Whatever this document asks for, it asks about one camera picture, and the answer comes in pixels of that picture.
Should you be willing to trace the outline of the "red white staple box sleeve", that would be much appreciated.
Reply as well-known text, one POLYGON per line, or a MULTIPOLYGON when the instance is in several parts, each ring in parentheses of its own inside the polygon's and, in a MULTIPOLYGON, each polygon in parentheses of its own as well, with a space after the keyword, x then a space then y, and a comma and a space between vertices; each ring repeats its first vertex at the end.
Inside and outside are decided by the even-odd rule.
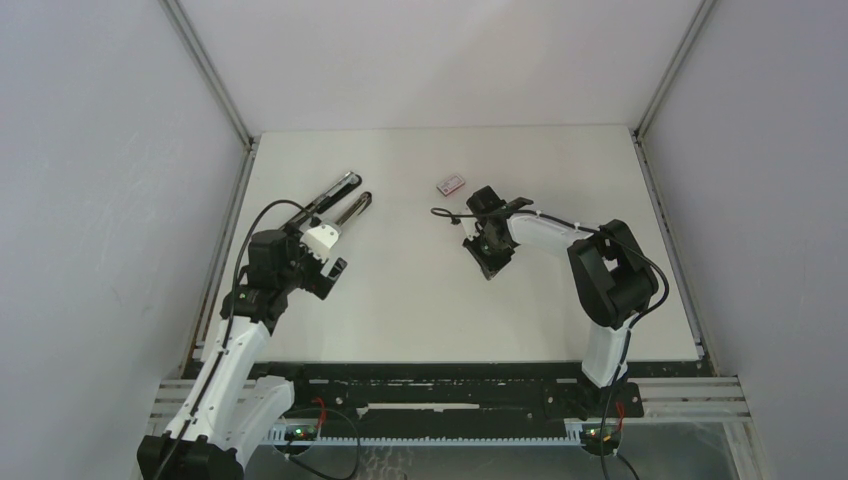
POLYGON ((448 197, 461 189, 465 184, 465 179, 462 176, 453 174, 439 182, 436 185, 436 189, 441 195, 448 197))

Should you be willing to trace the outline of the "black stapler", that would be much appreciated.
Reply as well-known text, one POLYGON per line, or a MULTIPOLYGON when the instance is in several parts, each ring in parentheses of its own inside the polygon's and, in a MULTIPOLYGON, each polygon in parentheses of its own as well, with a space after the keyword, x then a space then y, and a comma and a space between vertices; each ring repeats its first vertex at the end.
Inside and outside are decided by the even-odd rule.
POLYGON ((311 215, 326 212, 341 199, 358 188, 362 184, 362 181, 363 179, 361 175, 353 171, 348 171, 327 190, 309 202, 304 207, 304 211, 301 211, 291 217, 287 221, 287 224, 302 225, 310 218, 311 215))

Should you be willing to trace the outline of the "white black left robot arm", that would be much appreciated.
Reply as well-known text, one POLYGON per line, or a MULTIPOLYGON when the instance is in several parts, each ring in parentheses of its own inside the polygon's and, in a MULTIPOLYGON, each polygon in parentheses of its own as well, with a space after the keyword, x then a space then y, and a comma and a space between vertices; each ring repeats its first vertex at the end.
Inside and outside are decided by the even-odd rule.
POLYGON ((137 450, 144 479, 241 479, 250 458, 284 413, 305 414, 311 388, 296 379, 265 376, 258 393, 239 399, 259 354, 296 290, 325 299, 347 266, 331 251, 342 236, 323 222, 251 232, 235 284, 222 302, 212 352, 177 414, 137 450))

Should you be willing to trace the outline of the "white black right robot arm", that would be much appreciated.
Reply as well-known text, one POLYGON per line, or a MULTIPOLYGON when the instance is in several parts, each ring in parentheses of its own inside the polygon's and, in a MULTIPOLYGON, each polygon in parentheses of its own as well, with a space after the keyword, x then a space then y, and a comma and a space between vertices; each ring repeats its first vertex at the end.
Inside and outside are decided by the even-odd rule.
POLYGON ((489 186, 474 192, 456 220, 466 234, 463 246, 487 280, 520 246, 567 259, 579 303, 592 322, 581 363, 587 382, 578 388, 578 402, 589 415, 605 415, 617 403, 613 384, 627 371, 629 332, 650 309, 659 271, 626 223, 586 226, 534 210, 532 203, 524 197, 507 202, 489 186))

